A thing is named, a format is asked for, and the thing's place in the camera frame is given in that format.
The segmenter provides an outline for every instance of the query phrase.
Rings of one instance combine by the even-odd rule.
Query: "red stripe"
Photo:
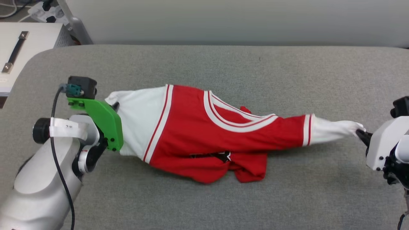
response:
[[[266,117],[265,119],[259,120],[259,121],[256,122],[256,123],[252,123],[252,124],[245,125],[245,126],[232,125],[232,124],[226,123],[225,121],[221,120],[221,119],[219,118],[218,114],[213,110],[213,107],[212,107],[212,104],[211,104],[211,101],[210,101],[210,92],[208,92],[207,97],[208,97],[208,100],[209,100],[210,109],[211,109],[211,111],[213,112],[213,114],[216,116],[216,118],[218,118],[221,122],[225,123],[226,125],[230,125],[230,126],[233,126],[233,127],[245,128],[245,127],[253,126],[253,125],[255,125],[255,124],[258,124],[258,123],[260,123],[260,122],[263,122],[263,121],[265,121],[265,120],[267,120],[267,119],[269,119],[269,118],[275,116],[275,115],[271,115],[271,116],[269,116],[269,117]]]
[[[307,145],[310,145],[310,141],[311,141],[311,117],[312,117],[312,115],[310,115],[310,122],[309,122],[309,125],[308,125],[308,144]]]
[[[162,121],[162,117],[163,117],[163,114],[164,114],[164,112],[165,112],[166,104],[168,103],[168,92],[169,92],[169,85],[168,85],[168,88],[166,89],[166,98],[165,98],[165,104],[164,104],[164,106],[163,106],[162,114],[160,115],[159,122],[158,122],[157,125],[156,125],[155,131],[153,132],[153,135],[152,135],[152,137],[151,137],[151,140],[149,141],[148,147],[146,148],[146,152],[145,152],[145,156],[144,156],[144,161],[145,161],[145,159],[146,159],[146,155],[147,155],[147,153],[148,153],[148,151],[149,151],[149,148],[150,148],[150,146],[151,146],[153,137],[154,137],[155,134],[156,134],[157,128],[159,127],[159,124],[160,124],[160,122]]]
[[[260,116],[257,116],[257,115],[253,115],[253,114],[250,114],[250,113],[245,113],[245,112],[241,111],[240,109],[235,108],[235,107],[233,107],[233,106],[227,104],[226,102],[224,102],[224,101],[218,99],[217,97],[215,97],[215,96],[213,96],[213,95],[212,95],[212,97],[213,97],[214,99],[220,101],[220,102],[223,103],[224,105],[226,105],[226,106],[228,106],[228,107],[230,107],[230,108],[232,108],[232,109],[234,109],[234,110],[236,110],[236,111],[238,111],[238,112],[240,112],[240,113],[243,113],[243,114],[248,115],[248,116],[250,116],[250,117],[263,118],[263,117],[260,117]]]

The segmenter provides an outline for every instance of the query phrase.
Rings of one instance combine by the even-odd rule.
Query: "clothing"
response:
[[[188,86],[118,91],[106,101],[120,104],[120,154],[138,156],[153,167],[202,183],[218,180],[229,168],[241,182],[262,179],[266,151],[336,140],[362,128],[356,122],[330,122],[313,114],[256,116],[211,91]],[[228,161],[192,157],[226,151]]]

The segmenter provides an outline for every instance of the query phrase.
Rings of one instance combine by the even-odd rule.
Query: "black cable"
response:
[[[398,230],[400,230],[400,227],[402,227],[402,222],[403,222],[403,218],[405,217],[405,214],[402,214],[402,216],[400,216],[399,218],[399,222],[398,222]]]
[[[19,4],[26,4],[27,2],[31,2],[32,0],[16,0]]]
[[[27,3],[25,3],[21,8],[19,8],[16,12],[14,12],[14,14],[9,15],[9,16],[7,16],[7,17],[0,17],[0,20],[1,20],[1,19],[6,19],[6,18],[13,17],[14,15],[16,15],[16,14],[18,14],[20,11],[22,11],[22,10],[23,10],[28,4],[30,4],[32,1],[33,1],[33,0],[28,1]]]
[[[57,91],[57,94],[55,95],[54,102],[52,104],[52,111],[51,111],[51,118],[52,119],[54,119],[55,107],[57,106],[58,96],[60,95],[60,93],[62,91],[63,91],[63,88],[60,87],[58,89],[58,91]],[[65,193],[67,194],[67,197],[68,197],[68,203],[70,204],[70,207],[71,207],[71,216],[72,216],[72,218],[71,218],[71,230],[74,230],[74,224],[75,224],[74,202],[72,202],[70,191],[68,190],[67,183],[65,183],[64,175],[61,172],[60,164],[58,163],[58,160],[57,160],[57,154],[55,152],[55,146],[54,146],[54,137],[50,137],[50,141],[51,141],[51,151],[52,151],[52,156],[54,157],[55,166],[57,167],[58,175],[60,176],[61,182],[63,183]]]

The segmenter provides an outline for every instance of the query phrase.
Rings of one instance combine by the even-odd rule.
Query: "white sleeve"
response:
[[[105,101],[119,102],[124,145],[119,153],[144,159],[146,149],[164,110],[167,86],[112,92]]]
[[[355,132],[364,130],[364,126],[353,121],[330,122],[328,120],[311,117],[311,140],[310,144],[325,143],[335,141],[347,136],[356,136]]]

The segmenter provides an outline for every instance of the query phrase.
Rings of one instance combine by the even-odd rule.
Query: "gray cushioned surface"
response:
[[[213,90],[259,115],[316,113],[374,131],[390,119],[392,101],[409,94],[408,60],[408,50],[376,47],[92,45],[45,51],[27,63],[0,109],[0,202],[18,167],[39,148],[33,124],[50,115],[55,91],[70,75],[97,80],[98,99],[116,90],[183,84]],[[71,114],[61,97],[56,116]],[[265,179],[247,184],[229,172],[202,185],[106,151],[85,177],[75,207],[81,229],[374,230],[396,228],[406,210],[402,195],[401,185],[387,185],[382,173],[366,167],[365,146],[349,138],[272,153]]]

